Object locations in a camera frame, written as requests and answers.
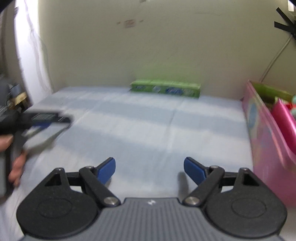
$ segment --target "pink box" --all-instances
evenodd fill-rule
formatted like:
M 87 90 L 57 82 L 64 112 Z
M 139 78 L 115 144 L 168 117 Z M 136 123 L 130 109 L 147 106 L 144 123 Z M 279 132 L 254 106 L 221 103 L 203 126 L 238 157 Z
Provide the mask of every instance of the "pink box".
M 249 129 L 254 173 L 286 206 L 296 207 L 296 155 L 250 81 L 242 107 Z

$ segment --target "metal screw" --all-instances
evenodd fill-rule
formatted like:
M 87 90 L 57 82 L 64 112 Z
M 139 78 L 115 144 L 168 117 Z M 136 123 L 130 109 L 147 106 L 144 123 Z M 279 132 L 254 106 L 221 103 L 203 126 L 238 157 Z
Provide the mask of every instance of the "metal screw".
M 106 197 L 104 198 L 104 203 L 107 204 L 107 205 L 116 205 L 119 203 L 119 200 L 118 198 L 116 197 Z
M 185 198 L 185 203 L 189 205 L 197 205 L 200 200 L 197 197 L 187 197 Z

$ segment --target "blue gripper pad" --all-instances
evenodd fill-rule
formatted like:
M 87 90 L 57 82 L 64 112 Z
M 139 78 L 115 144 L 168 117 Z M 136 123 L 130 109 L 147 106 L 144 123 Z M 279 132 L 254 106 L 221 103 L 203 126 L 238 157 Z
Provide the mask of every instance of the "blue gripper pad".
M 51 123 L 46 123 L 46 122 L 42 123 L 42 122 L 39 122 L 39 123 L 35 123 L 33 126 L 34 127 L 40 127 L 43 130 L 43 129 L 48 128 L 50 125 L 51 125 Z
M 97 179 L 104 185 L 112 177 L 115 172 L 116 163 L 114 158 L 104 161 L 98 168 Z
M 197 185 L 206 179 L 205 170 L 188 157 L 184 160 L 184 171 Z

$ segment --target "white wall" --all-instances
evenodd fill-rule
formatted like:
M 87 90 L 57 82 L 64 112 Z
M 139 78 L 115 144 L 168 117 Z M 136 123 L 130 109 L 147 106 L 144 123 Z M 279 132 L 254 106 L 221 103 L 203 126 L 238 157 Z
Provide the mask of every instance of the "white wall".
M 11 80 L 11 84 L 19 83 L 24 87 L 15 47 L 14 6 L 15 2 L 12 1 L 2 12 L 2 24 L 0 24 L 0 71 Z
M 288 39 L 274 28 L 274 21 L 284 23 L 276 8 L 288 14 L 287 6 L 287 0 L 40 0 L 39 18 L 56 89 L 160 78 L 241 98 L 246 81 L 259 80 Z M 124 28 L 129 19 L 136 26 Z M 294 51 L 293 44 L 287 49 Z M 296 92 L 295 81 L 283 84 L 295 79 L 295 60 L 285 52 L 266 81 Z
M 27 20 L 25 1 L 16 0 L 15 6 L 18 7 L 19 10 L 15 17 L 15 38 L 25 87 L 34 104 L 51 94 L 51 86 L 44 67 L 41 42 L 38 38 L 40 34 L 38 0 L 28 0 L 26 3 L 35 32 L 31 32 Z M 37 53 L 34 53 L 34 44 L 37 46 Z M 40 66 L 38 66 L 38 57 L 36 58 L 36 56 L 40 58 Z

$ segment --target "green box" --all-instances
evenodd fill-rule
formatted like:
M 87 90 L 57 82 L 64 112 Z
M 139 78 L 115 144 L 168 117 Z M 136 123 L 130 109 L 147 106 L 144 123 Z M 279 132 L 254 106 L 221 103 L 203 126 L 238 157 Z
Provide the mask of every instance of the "green box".
M 132 91 L 153 92 L 199 98 L 200 85 L 195 83 L 164 80 L 136 80 L 131 83 Z

